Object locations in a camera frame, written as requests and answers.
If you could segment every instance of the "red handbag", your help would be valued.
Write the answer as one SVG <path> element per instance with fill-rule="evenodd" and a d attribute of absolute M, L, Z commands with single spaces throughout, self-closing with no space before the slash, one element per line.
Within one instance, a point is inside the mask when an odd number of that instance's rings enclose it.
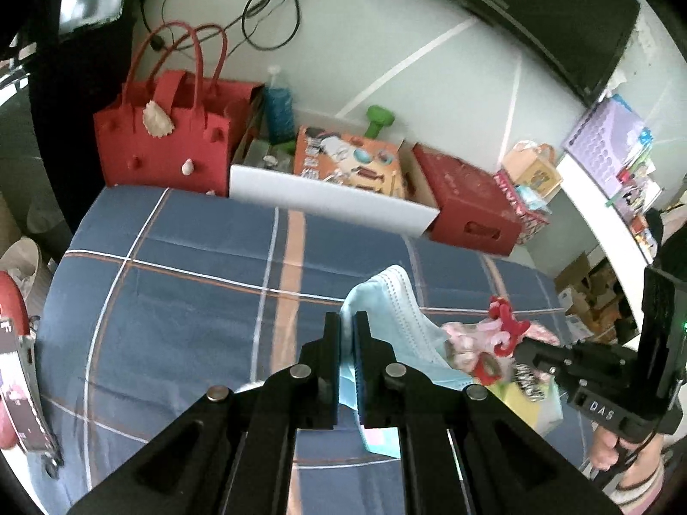
<path fill-rule="evenodd" d="M 183 27 L 187 34 L 166 50 L 147 80 L 134 82 L 150 39 L 172 25 Z M 222 36 L 222 55 L 210 79 L 203 78 L 203 53 L 197 36 L 198 30 L 205 29 L 217 29 Z M 167 57 L 188 37 L 195 48 L 195 75 L 166 70 L 155 79 Z M 228 194 L 231 157 L 245 133 L 260 84 L 219 79 L 227 46 L 226 34 L 219 25 L 193 29 L 181 21 L 162 25 L 143 42 L 122 94 L 94 115 L 100 165 L 108 186 L 149 185 Z M 150 101 L 173 122 L 174 130 L 168 135 L 154 137 L 143 125 L 143 110 Z"/>

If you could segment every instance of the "beige bag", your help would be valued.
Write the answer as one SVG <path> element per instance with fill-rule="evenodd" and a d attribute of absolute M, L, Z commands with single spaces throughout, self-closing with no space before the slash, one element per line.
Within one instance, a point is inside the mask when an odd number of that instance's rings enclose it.
<path fill-rule="evenodd" d="M 550 145 L 519 141 L 504 157 L 504 169 L 516 185 L 534 189 L 547 203 L 561 187 L 562 178 L 554 166 L 556 152 Z"/>

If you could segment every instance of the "purple pegboard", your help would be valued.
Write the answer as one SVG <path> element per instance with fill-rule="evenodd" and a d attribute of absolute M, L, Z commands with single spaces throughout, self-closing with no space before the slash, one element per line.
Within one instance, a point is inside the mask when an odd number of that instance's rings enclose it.
<path fill-rule="evenodd" d="M 563 148 L 611 198 L 622 187 L 617 173 L 643 129 L 644 121 L 637 114 L 616 99 L 606 99 L 578 123 Z"/>

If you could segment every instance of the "television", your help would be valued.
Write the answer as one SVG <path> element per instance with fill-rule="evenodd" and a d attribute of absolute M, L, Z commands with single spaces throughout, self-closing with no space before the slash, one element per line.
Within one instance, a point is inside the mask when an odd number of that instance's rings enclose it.
<path fill-rule="evenodd" d="M 604 91 L 635 26 L 637 0 L 461 0 L 534 49 L 591 105 Z"/>

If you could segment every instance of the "blue bottle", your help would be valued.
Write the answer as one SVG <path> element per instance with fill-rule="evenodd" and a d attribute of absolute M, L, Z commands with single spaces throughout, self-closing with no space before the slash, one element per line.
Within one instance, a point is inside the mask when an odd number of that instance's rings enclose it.
<path fill-rule="evenodd" d="M 265 87 L 265 114 L 269 142 L 273 145 L 293 141 L 296 138 L 293 120 L 291 90 L 283 79 L 282 68 L 270 66 L 269 81 Z"/>

